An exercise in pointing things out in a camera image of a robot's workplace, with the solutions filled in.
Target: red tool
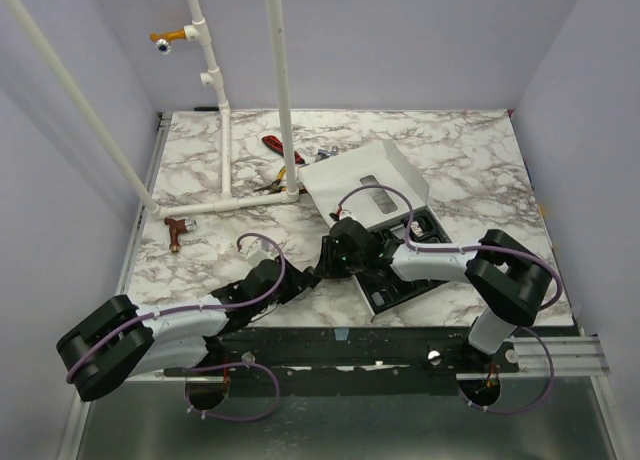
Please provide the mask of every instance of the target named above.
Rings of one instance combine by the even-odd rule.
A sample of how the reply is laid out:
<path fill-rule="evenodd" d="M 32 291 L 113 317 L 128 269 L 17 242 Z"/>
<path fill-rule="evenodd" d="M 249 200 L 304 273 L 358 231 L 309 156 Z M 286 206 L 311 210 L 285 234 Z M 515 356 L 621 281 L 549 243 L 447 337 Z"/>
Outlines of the red tool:
<path fill-rule="evenodd" d="M 278 137 L 276 137 L 275 135 L 267 135 L 266 137 L 262 137 L 262 143 L 264 143 L 272 152 L 275 152 L 281 157 L 284 157 L 282 142 L 278 140 Z M 293 156 L 296 159 L 296 163 L 298 165 L 304 165 L 305 163 L 307 163 L 298 152 L 293 152 Z"/>

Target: table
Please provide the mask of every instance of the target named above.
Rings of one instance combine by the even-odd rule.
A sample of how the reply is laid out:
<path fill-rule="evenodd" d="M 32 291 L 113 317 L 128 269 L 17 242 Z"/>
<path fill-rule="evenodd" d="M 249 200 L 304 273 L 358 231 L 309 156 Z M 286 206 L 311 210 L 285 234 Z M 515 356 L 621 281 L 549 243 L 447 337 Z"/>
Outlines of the table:
<path fill-rule="evenodd" d="M 293 111 L 295 148 L 313 161 L 318 148 L 344 152 L 393 139 L 431 186 L 429 206 L 454 242 L 477 241 L 501 228 L 555 265 L 511 122 L 504 110 L 365 112 Z M 283 160 L 260 141 L 279 135 L 275 111 L 237 111 L 231 118 L 232 190 L 254 195 Z M 176 112 L 153 190 L 164 205 L 208 202 L 220 191 L 220 118 L 215 112 Z M 244 278 L 250 269 L 234 245 L 245 232 L 276 240 L 297 268 L 315 266 L 328 226 L 309 196 L 296 204 L 195 217 L 198 229 L 169 251 L 162 221 L 147 218 L 128 294 L 139 304 L 168 305 L 202 296 Z M 485 304 L 469 285 L 446 284 L 424 299 L 376 316 L 375 326 L 468 326 Z M 364 326 L 371 315 L 353 280 L 323 281 L 256 326 Z M 536 325 L 573 325 L 566 297 L 538 315 Z"/>

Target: brown faucet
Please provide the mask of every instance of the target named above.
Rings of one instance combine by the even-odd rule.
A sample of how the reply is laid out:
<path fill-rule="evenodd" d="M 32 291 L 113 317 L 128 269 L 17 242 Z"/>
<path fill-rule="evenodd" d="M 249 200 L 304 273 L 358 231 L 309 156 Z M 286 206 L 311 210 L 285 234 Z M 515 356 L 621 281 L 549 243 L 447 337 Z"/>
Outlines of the brown faucet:
<path fill-rule="evenodd" d="M 167 217 L 164 219 L 164 224 L 169 227 L 169 236 L 171 237 L 170 249 L 172 253 L 178 253 L 180 251 L 178 236 L 183 233 L 192 232 L 197 227 L 196 221 L 191 218 L 174 220 L 173 218 Z"/>

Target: gray wall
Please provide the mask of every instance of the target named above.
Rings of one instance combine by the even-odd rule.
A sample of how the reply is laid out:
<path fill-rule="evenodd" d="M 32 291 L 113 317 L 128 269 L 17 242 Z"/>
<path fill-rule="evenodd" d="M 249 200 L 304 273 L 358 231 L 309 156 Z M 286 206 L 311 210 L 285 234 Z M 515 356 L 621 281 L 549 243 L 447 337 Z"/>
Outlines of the gray wall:
<path fill-rule="evenodd" d="M 185 0 L 99 0 L 157 109 L 215 104 Z M 511 108 L 575 0 L 283 0 L 294 107 Z M 264 0 L 201 0 L 231 106 L 274 107 Z"/>
<path fill-rule="evenodd" d="M 574 312 L 602 339 L 632 434 L 640 432 L 638 5 L 578 0 L 514 117 Z"/>
<path fill-rule="evenodd" d="M 146 172 L 155 113 L 97 1 L 23 1 Z M 1 2 L 0 25 L 0 456 L 51 459 L 73 394 L 55 343 L 113 294 L 137 201 Z"/>

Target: white marble table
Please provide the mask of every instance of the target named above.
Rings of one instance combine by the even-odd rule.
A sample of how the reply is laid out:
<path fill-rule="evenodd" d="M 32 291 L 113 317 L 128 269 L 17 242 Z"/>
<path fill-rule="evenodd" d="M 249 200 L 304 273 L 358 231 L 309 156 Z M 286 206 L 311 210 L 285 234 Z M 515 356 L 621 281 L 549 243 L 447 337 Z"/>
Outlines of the white marble table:
<path fill-rule="evenodd" d="M 356 112 L 294 111 L 295 147 L 308 161 L 318 148 L 340 151 L 393 139 L 431 185 L 429 205 L 455 242 L 501 228 L 548 260 L 552 251 L 506 111 Z M 220 190 L 220 130 L 215 113 L 177 112 L 153 196 L 165 205 L 207 202 Z M 233 192 L 273 180 L 283 165 L 260 141 L 276 134 L 275 111 L 232 115 Z M 196 216 L 198 230 L 169 251 L 167 227 L 148 219 L 133 269 L 129 296 L 145 304 L 173 304 L 243 278 L 250 266 L 234 248 L 247 231 L 280 243 L 299 269 L 315 266 L 328 227 L 311 199 L 222 214 Z M 447 284 L 424 300 L 376 317 L 381 326 L 468 326 L 484 309 L 469 285 Z M 353 280 L 323 281 L 254 325 L 364 326 L 371 315 Z M 537 325 L 572 325 L 567 299 L 538 316 Z"/>

